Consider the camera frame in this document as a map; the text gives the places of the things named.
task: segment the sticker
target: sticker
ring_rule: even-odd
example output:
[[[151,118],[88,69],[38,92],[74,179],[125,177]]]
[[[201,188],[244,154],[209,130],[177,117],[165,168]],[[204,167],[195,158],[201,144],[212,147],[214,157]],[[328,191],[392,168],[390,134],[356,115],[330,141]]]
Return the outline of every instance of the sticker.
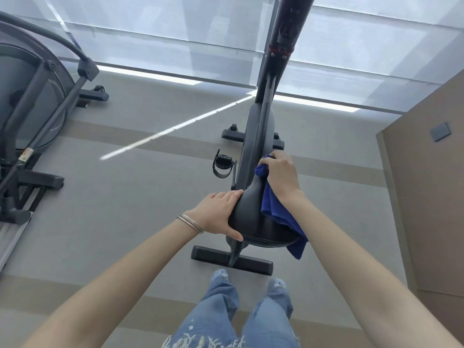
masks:
[[[29,160],[29,158],[32,156],[33,153],[34,153],[34,150],[28,147],[23,151],[23,153],[18,158],[18,160],[22,162],[27,162],[27,160]]]

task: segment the light blue jeans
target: light blue jeans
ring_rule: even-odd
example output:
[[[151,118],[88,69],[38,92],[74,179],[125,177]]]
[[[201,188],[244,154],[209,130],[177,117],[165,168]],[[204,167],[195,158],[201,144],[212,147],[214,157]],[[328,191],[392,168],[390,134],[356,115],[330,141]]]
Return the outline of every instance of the light blue jeans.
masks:
[[[285,289],[268,293],[250,314],[237,337],[231,320],[239,307],[235,286],[222,277],[211,282],[205,296],[162,348],[299,348],[290,326],[293,311]]]

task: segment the forearm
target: forearm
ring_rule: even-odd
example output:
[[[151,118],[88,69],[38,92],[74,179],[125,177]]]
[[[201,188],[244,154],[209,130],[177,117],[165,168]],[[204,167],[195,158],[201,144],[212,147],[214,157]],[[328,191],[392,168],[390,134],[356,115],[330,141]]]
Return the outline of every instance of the forearm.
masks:
[[[390,271],[302,194],[285,206],[376,347],[461,347]]]
[[[100,347],[164,266],[197,234],[180,220],[171,223],[58,308],[24,348]]]

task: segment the silver bracelet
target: silver bracelet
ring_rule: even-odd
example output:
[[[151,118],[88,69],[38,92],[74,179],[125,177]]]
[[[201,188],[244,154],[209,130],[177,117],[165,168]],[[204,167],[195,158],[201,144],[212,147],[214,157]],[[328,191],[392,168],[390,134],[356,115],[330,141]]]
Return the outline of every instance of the silver bracelet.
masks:
[[[205,230],[203,228],[201,228],[198,223],[196,223],[195,221],[193,221],[189,216],[185,215],[185,214],[180,214],[179,216],[177,216],[177,218],[179,220],[182,220],[184,221],[186,224],[188,224],[191,228],[193,228],[195,231],[197,231],[198,233],[200,234],[203,234],[205,233]]]

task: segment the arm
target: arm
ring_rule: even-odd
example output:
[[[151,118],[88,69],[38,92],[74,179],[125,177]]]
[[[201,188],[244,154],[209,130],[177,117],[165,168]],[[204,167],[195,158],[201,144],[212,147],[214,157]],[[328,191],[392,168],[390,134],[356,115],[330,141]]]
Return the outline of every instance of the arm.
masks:
[[[268,182],[306,234],[314,252],[372,343],[379,348],[462,348],[424,305],[300,191],[288,155],[265,158]]]
[[[208,195],[185,212],[205,231],[243,240],[227,224],[243,191]],[[83,287],[28,339],[23,348],[101,347],[171,258],[198,233],[177,219]]]

